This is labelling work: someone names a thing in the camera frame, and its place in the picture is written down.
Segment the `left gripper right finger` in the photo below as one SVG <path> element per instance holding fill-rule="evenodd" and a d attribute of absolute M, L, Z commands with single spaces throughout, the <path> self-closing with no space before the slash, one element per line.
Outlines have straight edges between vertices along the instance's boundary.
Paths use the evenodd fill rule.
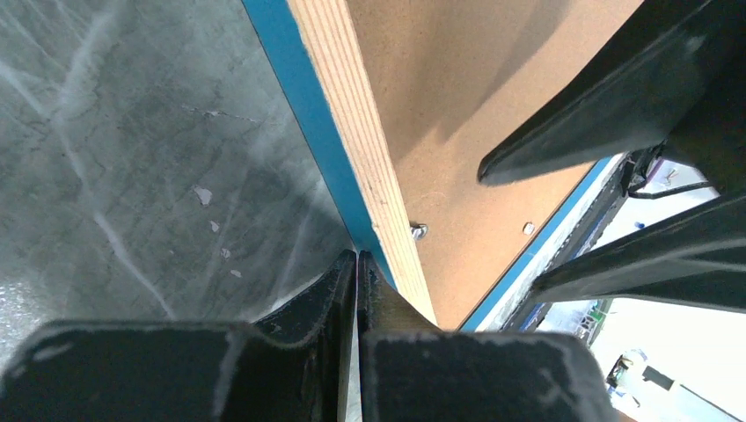
<path fill-rule="evenodd" d="M 443 331 L 357 264 L 365 421 L 615 421 L 589 349 L 561 333 Z"/>

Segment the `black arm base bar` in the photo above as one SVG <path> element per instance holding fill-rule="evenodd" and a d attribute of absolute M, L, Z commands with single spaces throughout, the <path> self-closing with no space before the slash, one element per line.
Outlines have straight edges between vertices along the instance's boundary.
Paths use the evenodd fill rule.
<path fill-rule="evenodd" d="M 625 161 L 622 155 L 605 158 L 583 177 L 501 279 L 505 291 L 480 329 L 520 330 L 550 308 L 528 298 L 531 283 L 592 247 L 598 238 L 597 226 L 607 222 L 607 214 L 620 197 L 618 185 Z"/>

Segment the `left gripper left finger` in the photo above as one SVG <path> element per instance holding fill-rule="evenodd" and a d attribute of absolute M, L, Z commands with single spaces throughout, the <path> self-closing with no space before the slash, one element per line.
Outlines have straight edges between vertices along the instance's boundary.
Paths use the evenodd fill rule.
<path fill-rule="evenodd" d="M 4 421 L 335 421 L 356 254 L 253 322 L 42 325 L 1 376 Z"/>

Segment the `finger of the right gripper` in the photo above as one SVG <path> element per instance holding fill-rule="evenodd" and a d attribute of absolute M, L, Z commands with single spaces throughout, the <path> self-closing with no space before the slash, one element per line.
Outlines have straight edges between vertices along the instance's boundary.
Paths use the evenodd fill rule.
<path fill-rule="evenodd" d="M 625 297 L 745 311 L 745 197 L 727 194 L 538 276 L 538 302 Z"/>
<path fill-rule="evenodd" d="M 477 180 L 502 186 L 655 146 L 744 49 L 742 1 L 645 1 L 481 160 Z"/>

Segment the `blue wooden picture frame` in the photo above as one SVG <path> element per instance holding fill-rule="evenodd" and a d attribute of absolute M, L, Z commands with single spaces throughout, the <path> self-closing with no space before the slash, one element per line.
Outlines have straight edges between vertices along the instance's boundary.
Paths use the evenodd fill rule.
<path fill-rule="evenodd" d="M 438 324 L 417 250 L 429 229 L 406 212 L 350 2 L 248 1 L 245 8 L 355 246 L 372 252 L 386 279 Z M 505 291 L 501 279 L 545 224 L 524 225 L 529 243 L 458 329 L 483 331 Z"/>

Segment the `brown frame backing board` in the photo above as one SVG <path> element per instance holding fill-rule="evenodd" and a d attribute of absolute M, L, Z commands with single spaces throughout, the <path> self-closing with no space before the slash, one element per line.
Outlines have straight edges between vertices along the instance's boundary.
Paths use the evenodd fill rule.
<path fill-rule="evenodd" d="M 589 171 L 498 187 L 482 158 L 561 91 L 636 1 L 352 1 L 348 5 L 437 323 L 459 327 Z"/>

